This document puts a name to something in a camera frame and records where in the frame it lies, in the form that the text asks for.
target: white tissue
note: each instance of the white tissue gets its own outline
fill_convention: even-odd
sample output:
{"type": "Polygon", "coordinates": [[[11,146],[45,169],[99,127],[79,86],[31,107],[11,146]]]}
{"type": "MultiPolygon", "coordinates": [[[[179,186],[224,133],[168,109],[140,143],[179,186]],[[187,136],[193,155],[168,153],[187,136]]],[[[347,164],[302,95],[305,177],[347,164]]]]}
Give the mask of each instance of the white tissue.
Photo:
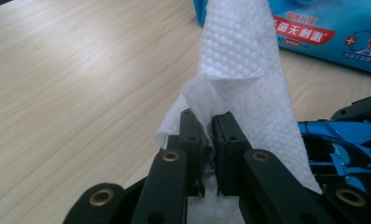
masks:
{"type": "Polygon", "coordinates": [[[273,152],[300,183],[321,192],[293,114],[267,1],[209,0],[203,35],[198,75],[166,114],[157,142],[164,148],[167,136],[178,134],[186,108],[205,131],[213,116],[231,111],[252,147],[273,152]]]}

